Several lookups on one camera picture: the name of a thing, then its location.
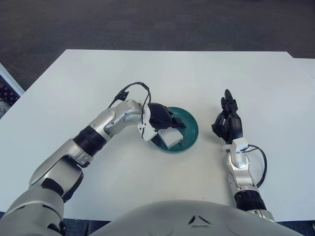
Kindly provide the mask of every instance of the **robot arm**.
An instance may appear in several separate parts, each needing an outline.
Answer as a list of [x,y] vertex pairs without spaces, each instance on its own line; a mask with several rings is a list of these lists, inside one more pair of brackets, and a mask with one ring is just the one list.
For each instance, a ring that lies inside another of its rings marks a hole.
[[3,235],[65,235],[63,205],[83,179],[82,168],[87,167],[94,155],[129,125],[138,125],[140,134],[149,132],[144,127],[142,110],[134,100],[121,102],[106,109],[75,138],[69,139],[34,172],[29,189],[8,209],[0,221]]
[[228,89],[225,90],[224,96],[221,99],[223,111],[212,125],[212,130],[226,142],[222,151],[225,152],[224,163],[228,170],[228,182],[233,199],[238,209],[274,221],[249,172],[250,162],[244,153],[249,144],[243,138],[241,118],[236,114],[238,110],[236,100]]

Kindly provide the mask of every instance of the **white object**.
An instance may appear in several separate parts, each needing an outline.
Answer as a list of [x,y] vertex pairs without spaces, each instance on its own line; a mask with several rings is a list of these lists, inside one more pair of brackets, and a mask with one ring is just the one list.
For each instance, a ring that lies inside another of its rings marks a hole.
[[5,69],[5,67],[1,63],[0,75],[19,96],[22,96],[25,93],[22,87],[15,81],[15,79],[10,75],[10,73]]
[[155,129],[151,126],[151,124],[149,122],[150,117],[151,117],[151,112],[150,112],[150,108],[149,108],[148,104],[144,105],[143,111],[144,111],[143,122],[140,122],[137,125],[137,128],[138,128],[138,131],[139,131],[141,137],[145,141],[149,141],[157,134],[157,132],[155,131]]
[[232,152],[241,152],[248,149],[248,142],[244,137],[233,139],[232,144],[222,146],[222,150],[230,150]]
[[[232,206],[224,141],[210,127],[229,88],[244,137],[268,158],[259,188],[268,210],[277,221],[315,219],[314,78],[284,52],[66,50],[0,120],[0,210],[27,190],[47,157],[135,81],[150,87],[152,102],[190,112],[198,122],[197,141],[168,153],[143,141],[136,126],[127,127],[83,170],[65,217],[114,220],[135,207],[175,199]],[[147,95],[141,86],[129,91],[138,102]],[[262,157],[259,151],[248,157],[258,182]]]
[[178,129],[174,128],[160,129],[157,133],[161,137],[167,149],[174,147],[184,138],[181,132],[179,132]]

